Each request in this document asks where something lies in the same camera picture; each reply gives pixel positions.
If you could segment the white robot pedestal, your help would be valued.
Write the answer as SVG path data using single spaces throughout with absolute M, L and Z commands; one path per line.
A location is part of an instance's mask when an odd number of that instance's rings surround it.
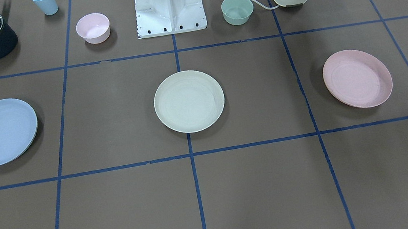
M 134 0 L 140 39 L 195 32 L 208 26 L 203 0 Z

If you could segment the light blue cup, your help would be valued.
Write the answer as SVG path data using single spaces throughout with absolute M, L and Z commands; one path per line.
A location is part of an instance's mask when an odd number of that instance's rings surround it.
M 37 7 L 45 14 L 45 15 L 53 15 L 58 12 L 59 6 L 55 0 L 32 0 Z

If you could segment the blue plate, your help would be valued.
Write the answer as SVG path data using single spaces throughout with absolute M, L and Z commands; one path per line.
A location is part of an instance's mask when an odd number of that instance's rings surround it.
M 32 106 L 19 99 L 0 100 L 0 165 L 20 157 L 32 144 L 38 119 Z

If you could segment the cream plate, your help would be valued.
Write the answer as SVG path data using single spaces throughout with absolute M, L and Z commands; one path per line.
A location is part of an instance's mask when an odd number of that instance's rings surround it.
M 184 70 L 163 80 L 153 102 L 157 117 L 167 128 L 195 133 L 219 120 L 225 106 L 225 95 L 212 76 Z

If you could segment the pink bowl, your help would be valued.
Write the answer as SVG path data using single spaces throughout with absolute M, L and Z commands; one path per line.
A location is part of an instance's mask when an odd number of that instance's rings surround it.
M 76 33 L 90 44 L 100 44 L 111 35 L 109 18 L 102 13 L 85 15 L 77 22 Z

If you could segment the pink plate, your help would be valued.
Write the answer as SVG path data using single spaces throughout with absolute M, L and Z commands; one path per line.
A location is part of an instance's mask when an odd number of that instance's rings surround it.
M 363 51 L 336 52 L 326 60 L 322 71 L 328 91 L 352 107 L 376 107 L 386 102 L 393 90 L 393 79 L 385 64 Z

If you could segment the green bowl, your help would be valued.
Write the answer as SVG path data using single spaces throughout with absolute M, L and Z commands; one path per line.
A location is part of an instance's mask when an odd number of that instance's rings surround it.
M 253 13 L 251 0 L 223 0 L 220 5 L 223 19 L 230 25 L 244 25 Z

